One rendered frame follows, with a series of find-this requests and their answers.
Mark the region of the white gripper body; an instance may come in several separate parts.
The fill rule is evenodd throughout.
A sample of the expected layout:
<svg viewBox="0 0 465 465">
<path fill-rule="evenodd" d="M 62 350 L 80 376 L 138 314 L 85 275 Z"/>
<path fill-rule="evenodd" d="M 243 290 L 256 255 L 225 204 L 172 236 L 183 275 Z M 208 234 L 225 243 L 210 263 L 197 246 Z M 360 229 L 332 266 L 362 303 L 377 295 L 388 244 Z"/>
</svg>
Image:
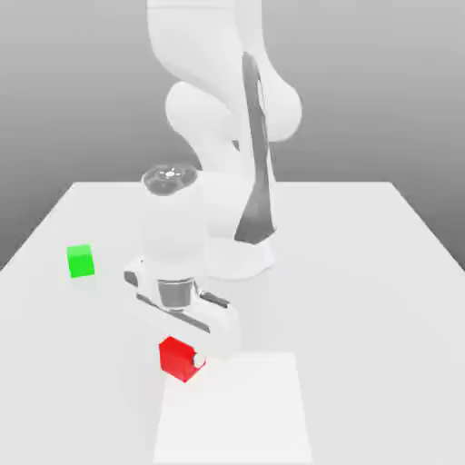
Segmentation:
<svg viewBox="0 0 465 465">
<path fill-rule="evenodd" d="M 241 329 L 236 309 L 195 298 L 182 311 L 165 311 L 141 294 L 133 300 L 133 316 L 147 323 L 160 337 L 172 336 L 196 352 L 227 361 L 241 345 Z"/>
</svg>

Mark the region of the small green cube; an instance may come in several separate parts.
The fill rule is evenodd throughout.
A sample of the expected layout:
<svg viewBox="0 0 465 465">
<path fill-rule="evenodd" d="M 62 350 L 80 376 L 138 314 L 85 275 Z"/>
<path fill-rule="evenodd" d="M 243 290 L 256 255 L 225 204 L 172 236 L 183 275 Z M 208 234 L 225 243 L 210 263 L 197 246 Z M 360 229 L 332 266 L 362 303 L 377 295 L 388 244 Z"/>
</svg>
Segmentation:
<svg viewBox="0 0 465 465">
<path fill-rule="evenodd" d="M 66 257 L 72 279 L 94 275 L 94 257 L 90 244 L 69 246 Z"/>
</svg>

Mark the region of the small red cube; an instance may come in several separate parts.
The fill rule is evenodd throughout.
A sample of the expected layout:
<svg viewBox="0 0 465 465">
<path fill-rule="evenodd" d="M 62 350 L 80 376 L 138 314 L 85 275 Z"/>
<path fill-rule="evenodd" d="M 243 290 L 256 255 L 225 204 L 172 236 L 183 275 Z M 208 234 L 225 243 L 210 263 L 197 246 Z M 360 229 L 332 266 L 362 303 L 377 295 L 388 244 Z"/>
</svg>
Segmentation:
<svg viewBox="0 0 465 465">
<path fill-rule="evenodd" d="M 196 352 L 191 345 L 169 336 L 159 343 L 160 367 L 177 380 L 187 382 L 202 368 L 193 366 Z"/>
</svg>

